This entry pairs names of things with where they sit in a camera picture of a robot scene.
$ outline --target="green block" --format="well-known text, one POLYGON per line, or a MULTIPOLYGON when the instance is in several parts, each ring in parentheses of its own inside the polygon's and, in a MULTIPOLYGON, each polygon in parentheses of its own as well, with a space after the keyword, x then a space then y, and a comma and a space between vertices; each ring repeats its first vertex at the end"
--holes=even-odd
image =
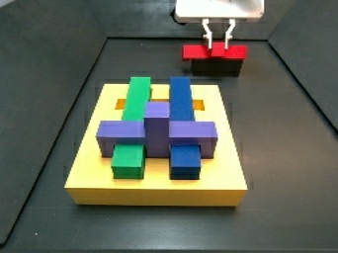
POLYGON ((114 178, 130 175, 141 178, 145 175, 146 149, 145 145, 115 145, 111 168, 114 178))
POLYGON ((145 179, 145 174, 138 174, 138 175, 130 175, 130 174, 115 175, 114 174, 114 179, 145 179))
POLYGON ((123 110, 123 121, 142 121, 151 99, 151 77, 133 77, 123 110))

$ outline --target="gray wall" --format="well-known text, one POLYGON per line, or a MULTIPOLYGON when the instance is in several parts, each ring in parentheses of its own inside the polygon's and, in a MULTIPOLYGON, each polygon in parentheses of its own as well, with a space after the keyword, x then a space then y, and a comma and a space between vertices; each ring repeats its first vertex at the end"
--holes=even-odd
POLYGON ((270 43, 338 129, 337 13, 337 0, 297 0, 270 43))
POLYGON ((82 0, 16 0, 0 28, 2 244, 106 36, 82 0))
MULTIPOLYGON (((178 25, 170 12, 174 0, 86 0, 91 11, 113 38, 201 38, 200 24, 178 25)), ((294 0, 266 0, 266 14, 257 24, 238 24, 234 38, 268 40, 294 0)), ((214 25, 216 37, 225 26, 214 25)))

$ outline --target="yellow platform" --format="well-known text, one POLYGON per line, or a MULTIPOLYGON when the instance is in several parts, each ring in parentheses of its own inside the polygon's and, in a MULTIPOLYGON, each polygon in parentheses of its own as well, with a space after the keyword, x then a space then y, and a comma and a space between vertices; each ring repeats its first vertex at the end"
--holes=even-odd
MULTIPOLYGON (((154 158, 147 158, 143 180, 114 179, 111 159, 101 157, 95 134, 101 121, 122 119, 119 104, 127 91, 127 84, 103 87, 65 185, 74 201, 81 205, 238 206, 248 184, 217 85, 191 85, 198 108, 205 107, 195 111, 195 119, 214 121, 218 129, 216 157, 202 160, 201 179, 171 180, 170 161, 154 158)), ((153 100, 169 98, 170 85, 153 85, 153 100)))

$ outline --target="purple block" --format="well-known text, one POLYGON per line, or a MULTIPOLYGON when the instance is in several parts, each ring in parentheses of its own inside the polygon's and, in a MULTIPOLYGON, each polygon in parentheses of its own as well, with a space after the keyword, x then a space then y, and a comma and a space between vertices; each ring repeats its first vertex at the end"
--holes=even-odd
POLYGON ((200 145, 201 157, 214 158, 217 141, 216 122, 170 122, 170 145, 200 145))
POLYGON ((149 102, 146 105, 145 128, 147 157, 170 157, 170 103, 149 102))
POLYGON ((145 122, 102 121, 97 134, 102 157, 111 157, 117 144, 146 144, 145 122))

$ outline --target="red block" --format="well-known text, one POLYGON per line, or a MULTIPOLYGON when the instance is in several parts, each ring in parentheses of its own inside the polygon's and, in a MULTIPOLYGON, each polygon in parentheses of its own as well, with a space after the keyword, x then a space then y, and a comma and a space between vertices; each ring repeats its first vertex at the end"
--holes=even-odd
POLYGON ((213 44, 212 52, 210 52, 212 57, 224 57, 226 53, 226 48, 225 48, 225 42, 216 42, 213 44))
POLYGON ((245 45, 230 45, 225 49, 225 42, 216 42, 209 49, 202 44, 186 44, 182 49, 182 60, 191 59, 245 59, 248 57, 248 47, 245 45))

